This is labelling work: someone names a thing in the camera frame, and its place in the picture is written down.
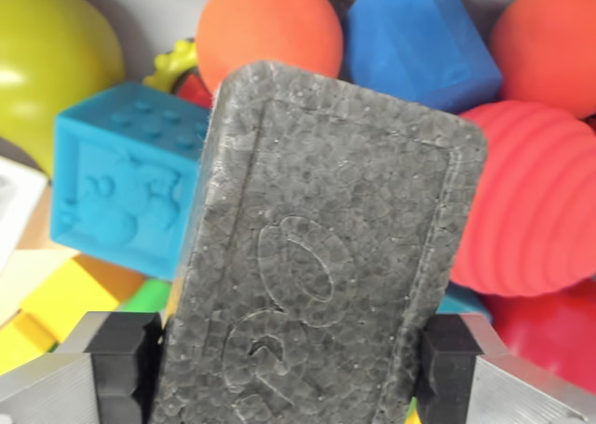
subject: pink toy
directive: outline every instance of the pink toy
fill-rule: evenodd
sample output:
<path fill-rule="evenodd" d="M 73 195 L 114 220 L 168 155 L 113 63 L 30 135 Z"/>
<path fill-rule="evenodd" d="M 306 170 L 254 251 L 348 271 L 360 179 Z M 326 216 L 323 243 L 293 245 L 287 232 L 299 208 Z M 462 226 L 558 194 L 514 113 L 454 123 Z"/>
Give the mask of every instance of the pink toy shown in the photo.
<path fill-rule="evenodd" d="M 596 273 L 596 137 L 540 103 L 462 115 L 489 142 L 452 280 L 486 294 L 555 292 Z"/>

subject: orange foam ball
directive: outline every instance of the orange foam ball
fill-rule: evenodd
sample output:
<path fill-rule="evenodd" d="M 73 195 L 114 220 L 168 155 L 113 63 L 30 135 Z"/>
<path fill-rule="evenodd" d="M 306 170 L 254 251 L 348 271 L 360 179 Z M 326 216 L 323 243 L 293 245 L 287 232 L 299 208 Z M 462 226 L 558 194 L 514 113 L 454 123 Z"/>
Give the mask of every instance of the orange foam ball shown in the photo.
<path fill-rule="evenodd" d="M 209 0 L 196 29 L 211 92 L 239 67 L 272 60 L 337 77 L 342 28 L 328 0 Z"/>
<path fill-rule="evenodd" d="M 493 30 L 491 51 L 504 99 L 576 118 L 596 113 L 596 0 L 516 0 Z"/>

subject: blue foam block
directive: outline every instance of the blue foam block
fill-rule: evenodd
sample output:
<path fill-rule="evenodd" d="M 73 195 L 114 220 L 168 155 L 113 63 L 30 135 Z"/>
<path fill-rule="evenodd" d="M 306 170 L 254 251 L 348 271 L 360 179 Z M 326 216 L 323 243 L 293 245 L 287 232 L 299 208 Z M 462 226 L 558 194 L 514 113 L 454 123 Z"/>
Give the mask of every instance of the blue foam block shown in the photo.
<path fill-rule="evenodd" d="M 51 237 L 171 279 L 209 111 L 127 83 L 56 118 Z"/>
<path fill-rule="evenodd" d="M 445 296 L 440 302 L 438 314 L 461 314 L 478 312 L 493 322 L 493 317 L 474 292 L 457 284 L 450 283 Z"/>
<path fill-rule="evenodd" d="M 501 86 L 460 0 L 357 0 L 344 26 L 345 66 L 360 86 L 455 114 Z"/>

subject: gray foam block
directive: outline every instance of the gray foam block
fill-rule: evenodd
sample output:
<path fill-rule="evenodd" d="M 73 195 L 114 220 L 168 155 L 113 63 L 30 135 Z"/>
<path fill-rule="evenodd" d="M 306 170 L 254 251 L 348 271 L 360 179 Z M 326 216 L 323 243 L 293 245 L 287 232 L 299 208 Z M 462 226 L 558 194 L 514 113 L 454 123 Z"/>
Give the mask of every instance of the gray foam block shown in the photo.
<path fill-rule="evenodd" d="M 272 62 L 229 77 L 152 422 L 401 424 L 484 158 L 456 116 Z"/>

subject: embossed number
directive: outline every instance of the embossed number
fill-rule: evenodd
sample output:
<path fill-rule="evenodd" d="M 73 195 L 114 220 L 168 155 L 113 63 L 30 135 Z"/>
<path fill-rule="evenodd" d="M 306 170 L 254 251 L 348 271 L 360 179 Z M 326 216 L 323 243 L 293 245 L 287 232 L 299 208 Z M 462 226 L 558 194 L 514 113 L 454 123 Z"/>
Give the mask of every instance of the embossed number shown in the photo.
<path fill-rule="evenodd" d="M 288 243 L 301 246 L 318 260 L 332 293 L 318 298 L 291 274 Z M 300 216 L 288 216 L 259 235 L 259 269 L 271 298 L 293 317 L 313 327 L 331 326 L 344 316 L 356 294 L 356 269 L 349 250 L 329 229 Z"/>
<path fill-rule="evenodd" d="M 318 261 L 331 285 L 327 297 L 308 292 L 292 276 L 290 242 Z M 255 419 L 277 422 L 264 397 L 251 391 L 250 383 L 258 379 L 292 408 L 316 414 L 323 403 L 304 381 L 309 353 L 304 325 L 327 327 L 343 318 L 357 289 L 354 262 L 335 234 L 299 216 L 288 216 L 279 226 L 261 230 L 258 259 L 265 289 L 285 312 L 251 313 L 236 325 L 225 343 L 225 383 L 230 391 L 244 393 L 235 404 L 236 413 L 245 423 Z"/>

